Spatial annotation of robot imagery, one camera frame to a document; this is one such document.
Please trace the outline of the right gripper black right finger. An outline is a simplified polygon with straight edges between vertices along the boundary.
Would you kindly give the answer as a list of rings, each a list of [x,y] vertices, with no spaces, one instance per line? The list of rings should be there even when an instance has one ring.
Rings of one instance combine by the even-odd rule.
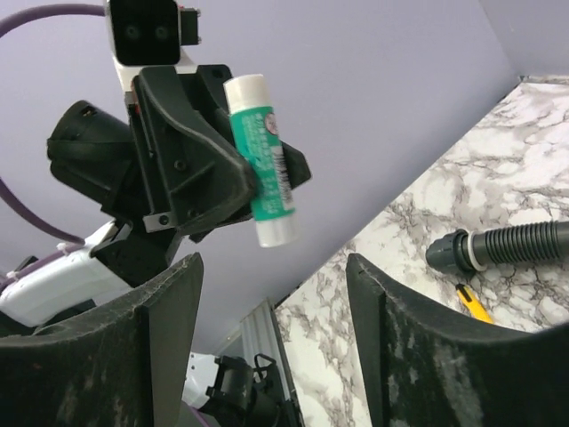
[[[346,278],[373,425],[567,425],[567,325],[526,333],[469,318],[361,254]]]

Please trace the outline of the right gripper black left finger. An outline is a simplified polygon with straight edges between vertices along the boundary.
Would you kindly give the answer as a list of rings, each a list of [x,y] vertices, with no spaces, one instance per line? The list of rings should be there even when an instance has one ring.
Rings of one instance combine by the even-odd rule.
[[[3,426],[174,426],[204,276],[188,255],[128,294],[1,340]]]

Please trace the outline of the green white glue stick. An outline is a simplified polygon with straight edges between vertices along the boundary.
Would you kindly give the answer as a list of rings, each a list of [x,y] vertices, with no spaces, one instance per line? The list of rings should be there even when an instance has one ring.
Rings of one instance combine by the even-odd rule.
[[[259,243],[265,248],[287,245],[299,231],[266,80],[261,74],[233,77],[223,88],[236,149],[255,174],[257,189],[251,210]]]

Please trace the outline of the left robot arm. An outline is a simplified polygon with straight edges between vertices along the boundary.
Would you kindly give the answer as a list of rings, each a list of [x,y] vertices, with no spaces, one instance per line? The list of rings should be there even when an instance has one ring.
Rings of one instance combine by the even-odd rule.
[[[74,101],[86,98],[124,117],[124,106],[110,66],[76,70],[23,66],[1,67],[1,176],[34,213],[72,234],[87,236],[108,216],[86,197],[57,182],[48,171],[45,140]],[[205,309],[225,303],[231,292],[227,322],[251,311],[258,302],[286,297],[300,282],[301,266],[286,266],[299,244],[262,249],[251,223],[214,232],[198,245],[205,261]]]

